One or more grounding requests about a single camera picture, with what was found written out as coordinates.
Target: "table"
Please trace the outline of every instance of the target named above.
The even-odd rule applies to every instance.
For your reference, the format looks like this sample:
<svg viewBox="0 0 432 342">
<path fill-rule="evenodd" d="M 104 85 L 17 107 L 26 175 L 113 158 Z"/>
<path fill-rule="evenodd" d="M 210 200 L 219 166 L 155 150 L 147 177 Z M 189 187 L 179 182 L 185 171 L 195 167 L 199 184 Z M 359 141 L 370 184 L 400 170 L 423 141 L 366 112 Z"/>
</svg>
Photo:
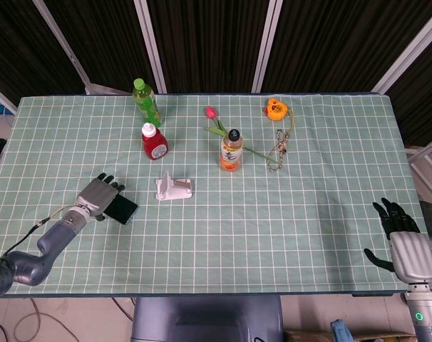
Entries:
<svg viewBox="0 0 432 342">
<path fill-rule="evenodd" d="M 13 295 L 302 293 L 404 290 L 372 266 L 363 248 L 387 257 L 371 203 L 398 201 L 424 230 L 403 144 L 384 95 L 277 95 L 296 128 L 284 167 L 243 155 L 241 170 L 218 166 L 213 106 L 246 146 L 268 153 L 277 128 L 264 95 L 159 95 L 170 152 L 142 152 L 142 120 L 123 96 L 23 98 L 0 171 L 0 253 L 40 218 L 72 204 L 102 171 L 139 205 L 133 221 L 91 221 L 36 287 Z M 165 171 L 189 177 L 193 196 L 155 198 Z M 21 250 L 38 253 L 38 230 Z"/>
</svg>

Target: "orange juice bottle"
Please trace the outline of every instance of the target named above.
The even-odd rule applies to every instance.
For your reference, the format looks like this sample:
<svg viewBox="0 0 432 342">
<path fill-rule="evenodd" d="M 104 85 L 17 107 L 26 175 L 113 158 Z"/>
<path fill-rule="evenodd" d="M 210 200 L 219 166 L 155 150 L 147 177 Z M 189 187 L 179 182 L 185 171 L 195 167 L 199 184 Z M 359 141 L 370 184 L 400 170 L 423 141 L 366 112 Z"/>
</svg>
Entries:
<svg viewBox="0 0 432 342">
<path fill-rule="evenodd" d="M 221 142 L 221 168 L 236 171 L 240 167 L 243 152 L 243 138 L 238 130 L 231 130 Z"/>
</svg>

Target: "white plastic holder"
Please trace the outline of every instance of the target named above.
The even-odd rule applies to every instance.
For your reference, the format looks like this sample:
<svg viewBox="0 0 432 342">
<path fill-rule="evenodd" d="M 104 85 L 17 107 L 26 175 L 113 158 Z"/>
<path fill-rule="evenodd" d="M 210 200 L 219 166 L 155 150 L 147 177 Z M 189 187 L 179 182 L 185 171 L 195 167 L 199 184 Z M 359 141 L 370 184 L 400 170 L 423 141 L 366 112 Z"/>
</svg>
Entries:
<svg viewBox="0 0 432 342">
<path fill-rule="evenodd" d="M 156 180 L 156 185 L 158 186 L 156 199 L 160 201 L 178 200 L 180 198 L 189 198 L 192 196 L 190 178 L 173 180 L 168 175 L 168 171 L 166 171 L 160 179 Z"/>
</svg>

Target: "black curtain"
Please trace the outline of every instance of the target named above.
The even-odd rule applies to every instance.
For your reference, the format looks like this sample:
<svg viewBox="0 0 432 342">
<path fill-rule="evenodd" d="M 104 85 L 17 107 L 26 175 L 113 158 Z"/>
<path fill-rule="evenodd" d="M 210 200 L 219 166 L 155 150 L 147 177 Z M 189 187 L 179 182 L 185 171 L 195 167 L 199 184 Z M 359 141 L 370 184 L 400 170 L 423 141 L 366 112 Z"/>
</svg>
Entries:
<svg viewBox="0 0 432 342">
<path fill-rule="evenodd" d="M 432 42 L 387 91 L 407 145 L 432 141 Z"/>
<path fill-rule="evenodd" d="M 15 105 L 24 96 L 84 93 L 32 1 L 0 0 L 0 91 Z"/>
<path fill-rule="evenodd" d="M 148 0 L 169 93 L 250 93 L 268 0 Z"/>
<path fill-rule="evenodd" d="M 432 0 L 286 0 L 262 91 L 370 91 L 431 16 Z"/>
<path fill-rule="evenodd" d="M 157 91 L 133 0 L 45 0 L 92 83 L 132 91 L 141 77 Z"/>
</svg>

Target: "bottle cap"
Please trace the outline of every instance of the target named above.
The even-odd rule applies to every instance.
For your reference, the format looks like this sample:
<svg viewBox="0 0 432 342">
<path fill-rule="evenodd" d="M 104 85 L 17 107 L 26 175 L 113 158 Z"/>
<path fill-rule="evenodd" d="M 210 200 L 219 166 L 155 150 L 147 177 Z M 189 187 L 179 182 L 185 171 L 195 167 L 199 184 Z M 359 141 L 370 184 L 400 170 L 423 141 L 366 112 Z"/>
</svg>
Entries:
<svg viewBox="0 0 432 342">
<path fill-rule="evenodd" d="M 135 89 L 137 90 L 142 90 L 145 87 L 145 81 L 141 78 L 136 78 L 133 81 L 133 86 L 135 87 Z"/>
<path fill-rule="evenodd" d="M 152 123 L 146 123 L 142 127 L 142 134 L 147 138 L 154 137 L 156 134 L 156 127 Z"/>
<path fill-rule="evenodd" d="M 240 132 L 238 132 L 238 130 L 230 130 L 229 132 L 230 141 L 238 141 L 239 138 L 240 138 Z"/>
</svg>

